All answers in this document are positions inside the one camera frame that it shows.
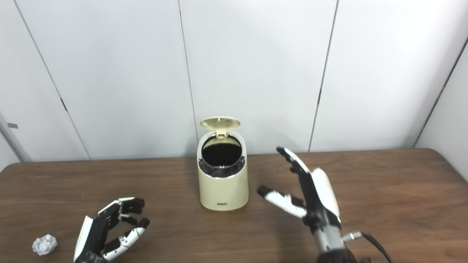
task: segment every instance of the robot finger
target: robot finger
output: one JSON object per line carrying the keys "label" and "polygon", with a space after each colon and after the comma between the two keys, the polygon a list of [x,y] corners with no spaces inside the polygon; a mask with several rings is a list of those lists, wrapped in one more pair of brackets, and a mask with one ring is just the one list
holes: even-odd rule
{"label": "robot finger", "polygon": [[143,211],[142,209],[145,207],[145,201],[138,197],[119,198],[119,201],[122,202],[122,209],[124,211],[123,213],[132,212],[130,210],[138,213],[139,211]]}
{"label": "robot finger", "polygon": [[304,202],[297,197],[275,191],[266,186],[260,186],[257,189],[257,193],[261,197],[265,198],[265,200],[278,206],[293,216],[303,218],[307,215]]}
{"label": "robot finger", "polygon": [[141,207],[128,207],[128,208],[123,208],[122,213],[134,213],[134,214],[141,214],[143,213],[143,208]]}
{"label": "robot finger", "polygon": [[143,218],[135,225],[133,229],[125,232],[123,236],[120,236],[107,243],[104,246],[103,258],[105,258],[107,261],[110,261],[125,252],[144,233],[149,223],[149,219]]}
{"label": "robot finger", "polygon": [[136,225],[138,223],[138,220],[136,218],[133,218],[129,215],[126,215],[126,214],[122,214],[120,216],[120,219],[122,222],[127,222],[129,223],[130,225]]}

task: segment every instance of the white wall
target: white wall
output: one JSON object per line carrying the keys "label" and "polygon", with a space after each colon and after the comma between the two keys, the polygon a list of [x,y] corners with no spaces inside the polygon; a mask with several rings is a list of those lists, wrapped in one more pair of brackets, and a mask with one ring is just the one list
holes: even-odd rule
{"label": "white wall", "polygon": [[195,155],[219,115],[250,154],[412,147],[468,37],[465,0],[340,1],[330,47],[336,1],[17,1],[73,120],[1,2],[0,125],[32,161]]}
{"label": "white wall", "polygon": [[0,132],[0,172],[12,163],[19,162],[18,157]]}
{"label": "white wall", "polygon": [[249,153],[307,152],[334,0],[181,0],[195,119],[241,121]]}
{"label": "white wall", "polygon": [[7,138],[25,161],[88,159],[12,0],[0,1],[0,39],[0,125]]}
{"label": "white wall", "polygon": [[442,92],[417,148],[432,148],[468,181],[468,49]]}
{"label": "white wall", "polygon": [[194,155],[176,0],[18,0],[91,159]]}
{"label": "white wall", "polygon": [[340,1],[310,151],[412,148],[468,37],[468,1]]}

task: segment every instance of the white fingertip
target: white fingertip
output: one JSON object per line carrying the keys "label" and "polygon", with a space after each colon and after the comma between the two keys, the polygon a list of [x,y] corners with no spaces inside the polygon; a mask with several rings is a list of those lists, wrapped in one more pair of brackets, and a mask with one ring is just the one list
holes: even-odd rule
{"label": "white fingertip", "polygon": [[293,216],[303,218],[307,215],[307,211],[305,208],[295,206],[291,203],[290,195],[283,196],[276,191],[271,191],[270,193],[266,194],[264,198],[265,200],[278,206],[279,208],[283,209],[284,211],[290,213]]}
{"label": "white fingertip", "polygon": [[317,190],[322,205],[337,217],[340,217],[338,202],[336,201],[335,193],[333,192],[327,174],[322,169],[315,168],[310,175],[314,181],[315,189]]}
{"label": "white fingertip", "polygon": [[76,242],[75,247],[75,255],[73,256],[73,262],[80,256],[83,252],[83,248],[85,247],[86,240],[88,239],[89,231],[91,230],[91,226],[93,224],[93,219],[89,216],[85,217],[83,222],[83,226],[81,227],[80,235],[78,236],[78,241]]}
{"label": "white fingertip", "polygon": [[128,201],[128,200],[133,200],[135,199],[135,197],[123,197],[123,198],[119,198],[120,201],[122,202],[125,202],[125,201]]}
{"label": "white fingertip", "polygon": [[310,172],[309,168],[305,165],[305,163],[301,159],[299,159],[299,157],[297,157],[295,153],[291,152],[287,148],[284,148],[284,149],[285,149],[285,152],[289,155],[291,161],[296,161],[306,173]]}

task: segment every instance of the trash can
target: trash can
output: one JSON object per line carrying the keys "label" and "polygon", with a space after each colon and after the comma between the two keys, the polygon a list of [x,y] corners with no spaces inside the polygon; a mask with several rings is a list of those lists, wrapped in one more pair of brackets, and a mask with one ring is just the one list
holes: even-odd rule
{"label": "trash can", "polygon": [[243,207],[249,199],[247,151],[242,136],[231,129],[241,123],[230,117],[212,117],[202,122],[210,130],[198,144],[200,202],[211,210]]}

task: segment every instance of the brown tabletop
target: brown tabletop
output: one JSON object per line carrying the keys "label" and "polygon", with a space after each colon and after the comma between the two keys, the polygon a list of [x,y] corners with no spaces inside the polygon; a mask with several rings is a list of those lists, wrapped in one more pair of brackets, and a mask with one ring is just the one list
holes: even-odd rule
{"label": "brown tabletop", "polygon": [[[396,263],[468,262],[468,186],[429,149],[302,153],[329,176],[343,233],[371,233]],[[279,154],[249,156],[250,198],[231,212],[205,209],[195,158],[19,163],[0,174],[0,262],[73,262],[85,215],[119,197],[137,196],[147,231],[116,263],[311,263],[314,239],[300,219],[256,194],[265,184],[301,197],[297,176]],[[121,223],[108,240],[130,229]],[[35,238],[58,246],[38,256]],[[356,258],[386,262],[365,240]]]}

